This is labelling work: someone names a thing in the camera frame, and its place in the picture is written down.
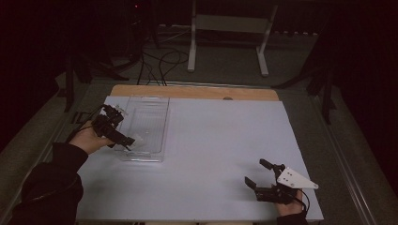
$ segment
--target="white board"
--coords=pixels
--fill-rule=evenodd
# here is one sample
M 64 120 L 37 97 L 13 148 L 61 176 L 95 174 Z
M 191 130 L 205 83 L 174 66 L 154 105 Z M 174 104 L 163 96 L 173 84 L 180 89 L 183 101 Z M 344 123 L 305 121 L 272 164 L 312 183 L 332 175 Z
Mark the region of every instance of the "white board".
M 105 103 L 122 107 L 128 99 Z M 261 187 L 275 184 L 259 159 L 310 178 L 280 101 L 171 98 L 165 135 L 162 163 L 121 161 L 108 147 L 90 155 L 79 170 L 77 219 L 269 221 L 277 217 L 273 203 L 257 202 L 244 183 L 248 176 Z M 307 219 L 323 219 L 314 191 L 304 191 Z

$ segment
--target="clear plastic container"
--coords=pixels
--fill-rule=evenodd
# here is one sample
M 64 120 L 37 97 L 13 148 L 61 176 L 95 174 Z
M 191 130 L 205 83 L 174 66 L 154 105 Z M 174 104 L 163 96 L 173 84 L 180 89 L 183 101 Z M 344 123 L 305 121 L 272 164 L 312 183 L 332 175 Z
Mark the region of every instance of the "clear plastic container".
M 119 131 L 132 137 L 134 144 L 126 149 L 115 147 L 118 158 L 129 161 L 162 162 L 168 97 L 130 97 Z

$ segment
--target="white metal stand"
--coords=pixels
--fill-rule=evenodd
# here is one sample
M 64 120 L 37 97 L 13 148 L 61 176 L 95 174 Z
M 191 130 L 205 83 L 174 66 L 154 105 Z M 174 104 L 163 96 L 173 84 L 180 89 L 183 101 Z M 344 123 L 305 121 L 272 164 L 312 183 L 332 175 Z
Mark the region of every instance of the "white metal stand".
M 188 60 L 188 71 L 195 71 L 196 58 L 196 29 L 201 30 L 219 30 L 233 32 L 247 32 L 264 34 L 263 42 L 256 48 L 258 63 L 260 65 L 261 76 L 268 76 L 268 68 L 264 49 L 266 48 L 268 37 L 272 28 L 272 22 L 275 18 L 278 6 L 274 6 L 268 19 L 227 17 L 196 14 L 196 0 L 192 0 L 192 18 L 191 18 L 191 47 Z

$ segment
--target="dark background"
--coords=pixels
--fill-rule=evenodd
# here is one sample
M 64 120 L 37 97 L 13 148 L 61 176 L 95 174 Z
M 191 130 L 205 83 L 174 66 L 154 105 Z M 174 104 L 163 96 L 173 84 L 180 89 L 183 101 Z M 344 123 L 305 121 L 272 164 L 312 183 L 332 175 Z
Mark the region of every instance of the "dark background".
M 113 1 L 126 4 L 131 1 Z M 211 14 L 267 16 L 269 10 L 253 6 L 264 1 L 203 0 L 198 10 Z M 190 24 L 191 3 L 153 1 L 156 23 Z M 109 1 L 97 1 L 109 4 Z M 54 77 L 65 71 L 72 40 L 98 60 L 109 52 L 99 35 L 100 23 L 89 1 L 3 1 L 0 7 L 0 73 L 3 149 L 21 127 L 58 91 Z M 392 1 L 364 0 L 337 4 L 320 1 L 284 2 L 273 31 L 320 34 L 308 62 L 337 64 L 334 85 L 372 148 L 390 184 L 398 193 L 398 84 L 397 8 Z M 120 31 L 121 36 L 127 33 Z M 137 42 L 140 37 L 132 36 Z

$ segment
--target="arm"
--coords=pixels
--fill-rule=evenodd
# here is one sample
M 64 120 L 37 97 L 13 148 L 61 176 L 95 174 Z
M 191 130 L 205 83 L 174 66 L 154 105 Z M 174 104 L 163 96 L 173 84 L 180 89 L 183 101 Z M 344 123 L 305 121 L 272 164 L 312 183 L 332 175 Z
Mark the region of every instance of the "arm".
M 74 224 L 83 197 L 77 172 L 89 154 L 112 143 L 98 137 L 90 123 L 85 127 L 69 143 L 54 143 L 53 160 L 32 170 L 9 224 Z
M 296 198 L 302 199 L 302 192 L 298 191 Z M 300 202 L 292 201 L 290 204 L 275 203 L 280 217 L 277 217 L 278 225 L 307 225 L 306 212 L 302 210 Z

